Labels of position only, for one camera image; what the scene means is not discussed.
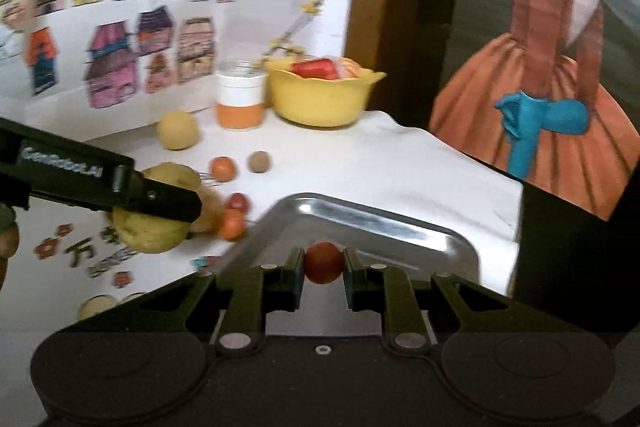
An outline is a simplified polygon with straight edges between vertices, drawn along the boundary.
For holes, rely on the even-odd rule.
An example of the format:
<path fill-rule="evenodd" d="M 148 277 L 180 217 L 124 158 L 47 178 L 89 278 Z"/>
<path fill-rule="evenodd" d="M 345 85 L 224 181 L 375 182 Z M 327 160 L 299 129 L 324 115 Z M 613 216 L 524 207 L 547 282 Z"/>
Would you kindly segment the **person's left hand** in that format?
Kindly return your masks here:
<path fill-rule="evenodd" d="M 9 260 L 16 254 L 20 245 L 20 229 L 16 223 L 13 208 L 0 205 L 0 288 L 3 287 L 8 272 Z"/>

